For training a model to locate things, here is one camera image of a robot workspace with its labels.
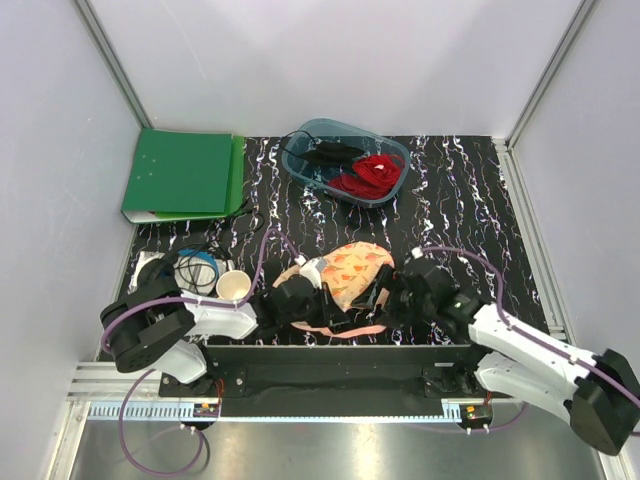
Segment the black bra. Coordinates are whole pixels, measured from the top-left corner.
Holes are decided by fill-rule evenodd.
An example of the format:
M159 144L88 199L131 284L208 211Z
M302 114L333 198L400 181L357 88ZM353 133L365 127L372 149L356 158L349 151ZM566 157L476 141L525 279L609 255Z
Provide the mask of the black bra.
M305 134L313 144L313 148L306 152L295 153L286 148L283 144L279 145L281 151L287 154L320 166L344 166L351 165L357 159L365 155L365 151L342 143L318 140L306 130L295 130L287 134L287 137L293 136L295 133Z

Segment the pink floral mesh laundry bag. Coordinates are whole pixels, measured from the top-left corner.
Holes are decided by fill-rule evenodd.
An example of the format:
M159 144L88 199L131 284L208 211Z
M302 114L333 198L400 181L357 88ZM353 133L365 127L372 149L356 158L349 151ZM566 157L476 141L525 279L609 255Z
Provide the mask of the pink floral mesh laundry bag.
M292 326L305 332L338 339L383 333L387 327L374 322L374 308L355 307L354 302L374 281L383 265L394 267L391 253L377 244L358 241L336 248L326 254L324 259L327 265L321 272L321 278L327 283L338 307L349 315L350 323L340 327L315 327L303 317L293 322Z

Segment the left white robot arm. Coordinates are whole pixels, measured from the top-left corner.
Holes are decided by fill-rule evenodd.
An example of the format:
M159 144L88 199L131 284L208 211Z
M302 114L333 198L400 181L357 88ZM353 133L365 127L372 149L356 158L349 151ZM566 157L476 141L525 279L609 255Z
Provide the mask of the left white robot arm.
M163 277L107 306L100 314L102 349L121 373L155 368L175 377L190 393L208 394L216 372L188 336L222 336L242 340L269 336L284 325L305 322L314 328L350 321L326 283L314 286L295 274L277 287L262 289L247 300L201 297Z

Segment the blue translucent plastic bin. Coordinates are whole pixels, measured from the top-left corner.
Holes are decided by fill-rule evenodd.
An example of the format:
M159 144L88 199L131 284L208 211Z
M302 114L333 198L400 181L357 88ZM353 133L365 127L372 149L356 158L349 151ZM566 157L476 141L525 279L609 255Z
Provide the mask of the blue translucent plastic bin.
M410 154L400 143L328 118L316 118L281 139L285 170L303 186L364 208L400 191Z

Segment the red bra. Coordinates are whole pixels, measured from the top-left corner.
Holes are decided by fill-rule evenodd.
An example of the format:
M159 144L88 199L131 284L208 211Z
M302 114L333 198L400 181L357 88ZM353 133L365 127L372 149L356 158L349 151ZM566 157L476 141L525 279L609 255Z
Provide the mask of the red bra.
M329 186L353 197L380 200L398 183L405 161L395 154L376 154L357 160L352 173L341 173Z

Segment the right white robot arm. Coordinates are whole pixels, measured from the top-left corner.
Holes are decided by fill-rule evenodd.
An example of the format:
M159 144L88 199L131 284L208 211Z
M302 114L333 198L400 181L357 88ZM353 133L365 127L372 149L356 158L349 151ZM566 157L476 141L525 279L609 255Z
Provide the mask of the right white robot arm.
M557 340L507 314L498 301L460 288L425 257L398 270L389 264L356 270L364 282L354 306L388 295L384 319L399 326L434 320L470 362L454 371L466 396L505 394L553 414L588 446L618 455L639 424L639 380L622 354L595 354Z

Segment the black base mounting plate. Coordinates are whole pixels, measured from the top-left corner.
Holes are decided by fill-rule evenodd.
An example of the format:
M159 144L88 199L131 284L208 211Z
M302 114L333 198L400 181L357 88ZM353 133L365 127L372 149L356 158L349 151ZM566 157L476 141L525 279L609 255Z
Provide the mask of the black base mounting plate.
M161 375L166 398L222 395L225 420L422 421L444 400L487 393L471 346L210 346L210 379L199 387Z

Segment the yellow mug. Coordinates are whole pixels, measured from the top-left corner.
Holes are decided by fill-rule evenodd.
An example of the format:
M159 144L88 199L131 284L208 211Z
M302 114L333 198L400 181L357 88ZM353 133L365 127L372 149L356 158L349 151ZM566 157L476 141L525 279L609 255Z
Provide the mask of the yellow mug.
M230 270L220 276L215 290L220 299L237 301L250 292L251 285L252 280L245 272Z

